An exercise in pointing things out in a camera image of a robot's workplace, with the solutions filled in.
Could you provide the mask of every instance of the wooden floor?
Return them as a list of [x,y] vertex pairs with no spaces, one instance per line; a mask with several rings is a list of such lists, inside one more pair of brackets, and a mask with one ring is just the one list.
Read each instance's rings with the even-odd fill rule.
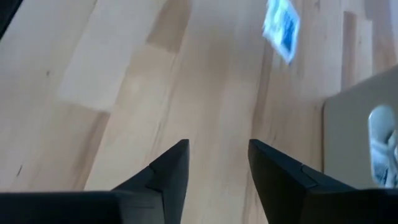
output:
[[395,1],[293,3],[286,65],[261,37],[267,0],[25,0],[0,41],[0,190],[112,189],[187,138],[182,223],[266,223],[249,139],[322,169],[346,59],[397,63]]

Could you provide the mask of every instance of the hardwood floor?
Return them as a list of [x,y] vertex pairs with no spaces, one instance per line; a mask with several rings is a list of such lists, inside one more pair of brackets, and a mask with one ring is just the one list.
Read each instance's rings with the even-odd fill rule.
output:
[[[322,169],[322,106],[347,83],[344,55],[397,63],[398,12],[378,16],[383,2],[293,1],[286,65],[261,37],[267,0],[25,0],[0,41],[0,189],[112,189],[187,138],[182,223],[266,223],[249,139]],[[389,25],[372,37],[364,25],[347,52],[345,11]]]

